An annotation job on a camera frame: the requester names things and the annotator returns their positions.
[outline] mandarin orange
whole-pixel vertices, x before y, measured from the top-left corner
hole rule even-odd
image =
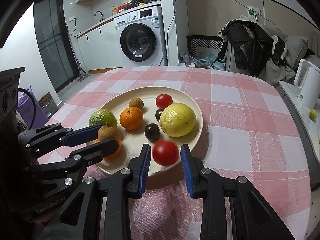
[[[128,107],[122,111],[119,120],[123,128],[133,130],[142,124],[143,113],[135,106]]]
[[[116,156],[120,153],[120,151],[121,151],[121,140],[120,140],[119,136],[115,136],[114,139],[115,139],[115,140],[118,142],[118,144],[119,144],[118,150],[117,150],[114,154],[111,154],[111,155],[109,155],[109,156],[107,156],[107,157],[104,157],[104,158],[103,158],[104,160],[108,160],[108,159],[111,159],[111,158],[116,157]]]

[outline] cable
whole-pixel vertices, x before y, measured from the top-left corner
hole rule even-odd
[[[176,16],[176,11],[177,11],[177,0],[174,0],[174,3],[176,4],[176,7],[175,7],[175,9],[174,9],[174,15],[173,15],[172,21],[171,21],[171,23],[170,23],[170,25],[169,25],[169,28],[168,28],[168,31],[167,31],[167,47],[166,47],[165,52],[164,52],[164,54],[163,54],[163,56],[162,56],[162,59],[161,59],[161,61],[160,61],[159,66],[161,65],[161,62],[162,62],[162,60],[163,60],[163,58],[164,58],[165,54],[167,53],[168,46],[169,46],[169,29],[170,29],[170,26],[171,26],[171,25],[172,25],[172,23],[173,23],[174,17]]]
[[[71,33],[71,36],[73,36],[73,37],[76,37],[76,36],[73,35],[73,33],[74,33],[74,32],[76,31],[76,29],[77,29],[76,21],[77,21],[77,20],[76,20],[76,18],[75,18],[75,27],[76,27],[76,28],[75,28],[75,30]]]
[[[29,129],[31,129],[32,126],[33,126],[33,123],[35,122],[35,119],[36,119],[36,102],[35,102],[35,99],[33,98],[32,94],[28,90],[25,90],[24,88],[18,88],[18,91],[27,94],[30,97],[31,101],[32,101],[32,104],[33,104],[33,117],[32,117],[31,124],[29,125]]]
[[[243,5],[242,3],[239,3],[237,0],[234,0],[235,2],[237,2],[238,4],[242,5],[244,8],[248,9],[247,6]],[[271,22],[276,28],[278,31],[281,32],[281,30],[279,30],[279,28],[277,27],[277,25],[275,25],[272,21],[268,20],[267,18],[265,18],[263,15],[261,15],[260,13],[257,13],[253,8],[252,10],[257,14],[257,15],[260,15],[261,17],[263,17],[265,20],[267,20],[268,22]]]
[[[265,22],[265,18],[263,18],[263,25],[265,25],[266,24],[266,22]]]

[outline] dark plum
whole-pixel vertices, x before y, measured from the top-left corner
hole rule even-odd
[[[150,142],[154,142],[160,137],[160,129],[155,123],[150,123],[146,126],[144,135]]]
[[[159,120],[160,120],[160,116],[161,116],[163,110],[164,110],[164,109],[158,109],[158,110],[156,111],[156,119],[157,119],[158,122],[159,122]]]

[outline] washing machine door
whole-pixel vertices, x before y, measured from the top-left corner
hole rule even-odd
[[[142,62],[156,50],[156,36],[152,29],[141,23],[128,25],[121,33],[120,45],[123,53],[132,61]]]

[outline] lemon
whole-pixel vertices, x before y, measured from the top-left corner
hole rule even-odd
[[[161,129],[171,137],[184,136],[196,125],[196,114],[182,103],[169,105],[160,116]]]
[[[309,112],[310,119],[314,121],[315,119],[317,119],[317,116],[318,116],[317,111],[314,109],[311,109]]]
[[[106,109],[95,111],[89,119],[89,126],[101,124],[112,127],[117,127],[118,122],[113,113]]]

